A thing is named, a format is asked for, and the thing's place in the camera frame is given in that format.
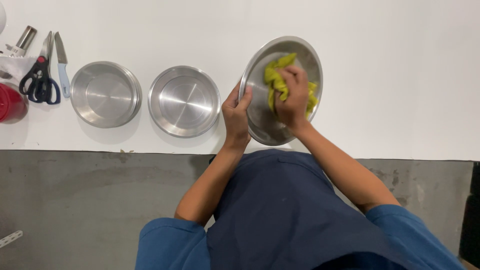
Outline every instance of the white table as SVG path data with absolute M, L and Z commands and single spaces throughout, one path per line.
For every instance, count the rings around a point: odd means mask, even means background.
M 144 102 L 128 124 L 98 129 L 70 100 L 30 104 L 15 124 L 0 123 L 0 149 L 211 154 L 223 119 L 178 139 L 151 120 L 155 77 L 176 65 L 205 71 L 222 101 L 266 42 L 299 36 L 316 49 L 324 92 L 314 126 L 355 158 L 480 160 L 480 1 L 477 0 L 1 0 L 15 43 L 27 25 L 59 31 L 70 79 L 93 61 L 132 71 Z M 54 51 L 52 76 L 58 81 Z M 298 141 L 282 148 L 305 151 Z M 247 151 L 265 148 L 252 141 Z

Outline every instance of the knife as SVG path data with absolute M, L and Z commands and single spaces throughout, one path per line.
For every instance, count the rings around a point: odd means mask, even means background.
M 70 81 L 68 80 L 67 70 L 65 69 L 68 61 L 67 55 L 65 54 L 65 48 L 63 47 L 63 42 L 60 37 L 60 33 L 55 33 L 55 46 L 57 47 L 57 58 L 59 60 L 59 77 L 60 77 L 60 86 L 64 98 L 70 97 Z

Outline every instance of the yellow cloth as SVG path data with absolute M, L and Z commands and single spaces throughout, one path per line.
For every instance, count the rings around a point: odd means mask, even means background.
M 293 65 L 295 62 L 296 53 L 291 53 L 287 56 L 279 58 L 277 61 L 271 61 L 265 67 L 264 82 L 268 85 L 268 107 L 275 113 L 275 90 L 280 92 L 280 100 L 285 101 L 288 97 L 288 87 L 285 84 L 282 76 L 275 71 L 276 68 L 284 68 L 286 66 Z M 308 103 L 305 116 L 313 111 L 313 108 L 318 103 L 318 99 L 313 95 L 313 92 L 317 88 L 317 85 L 308 82 Z

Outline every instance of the apron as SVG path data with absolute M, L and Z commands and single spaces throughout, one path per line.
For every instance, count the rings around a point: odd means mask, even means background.
M 213 270 L 312 270 L 357 253 L 385 260 L 386 269 L 415 269 L 380 228 L 335 194 L 310 154 L 244 155 L 214 218 L 207 231 Z

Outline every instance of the metal bowl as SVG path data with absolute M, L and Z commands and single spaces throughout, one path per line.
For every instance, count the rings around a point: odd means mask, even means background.
M 220 112 L 220 94 L 205 72 L 189 66 L 171 67 L 152 83 L 148 109 L 166 133 L 192 138 L 215 123 Z
M 73 77 L 71 89 L 77 115 L 99 128 L 128 123 L 142 103 L 137 78 L 126 68 L 107 61 L 82 67 Z
M 320 101 L 323 88 L 322 65 L 315 49 L 299 37 L 278 37 L 258 50 L 252 57 L 240 81 L 239 99 L 245 93 L 245 87 L 251 86 L 253 98 L 247 109 L 248 130 L 252 138 L 268 146 L 286 144 L 295 137 L 288 128 L 277 121 L 268 107 L 268 86 L 264 83 L 265 66 L 280 57 L 296 52 L 295 65 L 303 68 L 310 82 L 317 84 L 314 95 Z M 315 116 L 318 103 L 309 115 L 308 121 Z

